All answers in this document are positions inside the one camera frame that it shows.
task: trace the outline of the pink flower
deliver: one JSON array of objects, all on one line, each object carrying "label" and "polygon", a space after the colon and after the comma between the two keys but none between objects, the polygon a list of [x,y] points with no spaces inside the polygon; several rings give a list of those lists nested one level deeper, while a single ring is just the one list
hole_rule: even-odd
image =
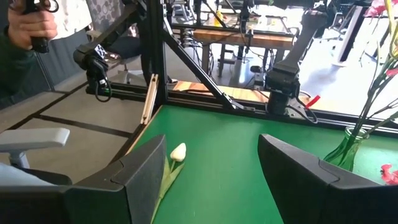
[{"label": "pink flower", "polygon": [[[398,3],[398,0],[392,0],[392,5]],[[373,0],[371,7],[365,12],[365,17],[380,16],[386,10],[384,0]]]},{"label": "pink flower", "polygon": [[398,68],[392,68],[392,69],[388,69],[387,71],[386,71],[386,75],[388,76],[388,77],[394,77],[395,75],[397,75],[398,74]]},{"label": "pink flower", "polygon": [[393,173],[390,173],[391,167],[392,167],[391,164],[385,164],[381,166],[381,179],[387,185],[398,184],[398,170],[394,171]]}]

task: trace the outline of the green tabletop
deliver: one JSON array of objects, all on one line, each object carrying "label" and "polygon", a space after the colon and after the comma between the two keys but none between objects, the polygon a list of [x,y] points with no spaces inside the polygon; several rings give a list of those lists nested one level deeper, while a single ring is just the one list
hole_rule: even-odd
[{"label": "green tabletop", "polygon": [[[184,142],[187,157],[155,223],[282,223],[257,155],[258,135],[265,133],[320,157],[344,138],[343,131],[163,106],[137,146],[165,134],[167,153]],[[398,168],[396,146],[372,136],[358,151],[354,172],[382,184],[380,167]]]}]

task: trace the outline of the gray floor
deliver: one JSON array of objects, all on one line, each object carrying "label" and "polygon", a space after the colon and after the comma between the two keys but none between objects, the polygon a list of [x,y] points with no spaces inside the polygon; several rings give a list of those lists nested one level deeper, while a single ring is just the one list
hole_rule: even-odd
[{"label": "gray floor", "polygon": [[[314,43],[305,63],[303,63],[302,72],[300,73],[302,90],[313,95],[321,95],[322,98],[341,101],[342,104],[348,105],[347,111],[356,111],[353,108],[359,105],[357,107],[360,109],[360,105],[364,101],[364,93],[373,75],[374,63],[370,62],[370,60],[365,60],[363,67],[361,67],[358,59],[362,50],[358,49],[351,55],[349,60],[353,63],[349,67],[335,68],[331,66],[333,57],[331,56],[330,49],[333,44],[331,42],[322,44],[319,42]],[[213,47],[215,55],[218,55],[218,48],[216,45]],[[172,78],[191,82],[197,81],[193,73],[170,49],[167,49],[166,59],[167,73]],[[252,63],[258,63],[256,56],[252,55],[252,59],[248,58],[248,64]],[[132,62],[129,68],[132,70],[140,69],[139,61]],[[232,70],[233,68],[230,69],[229,65],[226,65],[223,77],[216,77],[216,82],[220,85],[228,84]],[[123,80],[123,77],[115,75],[116,73],[117,70],[110,71],[109,76],[111,80]],[[59,85],[57,89],[71,90],[84,81],[85,74],[82,72],[75,78]],[[143,79],[140,78],[135,79],[133,82],[140,85],[144,84]],[[383,104],[383,101],[394,96],[389,93],[396,93],[394,89],[396,86],[397,82],[389,86],[386,93],[382,95],[383,100],[380,104]],[[7,129],[60,96],[58,93],[42,93],[25,102],[0,111],[1,130]],[[87,95],[82,89],[51,107],[43,114],[133,132],[139,124],[142,108],[143,103],[128,100],[112,99],[108,103],[100,103],[95,100],[94,96]],[[84,179],[106,166],[126,140],[126,138],[110,134],[39,119],[33,119],[21,128],[50,127],[70,129],[70,139],[66,147],[61,149],[30,151],[28,159],[31,166],[34,169],[69,175],[74,182]],[[0,161],[7,163],[7,156],[1,155]]]}]

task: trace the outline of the green glass vase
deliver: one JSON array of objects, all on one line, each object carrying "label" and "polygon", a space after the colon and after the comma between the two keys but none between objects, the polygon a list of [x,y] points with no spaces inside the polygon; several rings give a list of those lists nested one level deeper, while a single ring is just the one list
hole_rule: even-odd
[{"label": "green glass vase", "polygon": [[331,151],[323,160],[338,166],[342,169],[348,170],[350,172],[354,169],[354,160],[355,155],[361,147],[362,142],[367,139],[364,138],[365,130],[360,129],[359,134],[354,139],[352,144],[348,145],[348,140],[351,137],[351,133],[354,130],[354,127],[349,126],[345,129],[345,136],[342,142],[338,145],[338,147]]}]

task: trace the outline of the person's hand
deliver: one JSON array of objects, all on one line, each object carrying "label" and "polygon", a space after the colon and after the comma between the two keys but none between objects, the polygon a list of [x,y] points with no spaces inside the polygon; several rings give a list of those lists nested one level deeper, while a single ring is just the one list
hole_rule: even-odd
[{"label": "person's hand", "polygon": [[44,10],[22,15],[23,5],[14,5],[13,8],[8,9],[10,23],[8,36],[14,45],[30,50],[32,48],[30,37],[45,37],[51,40],[58,34],[52,13]]}]

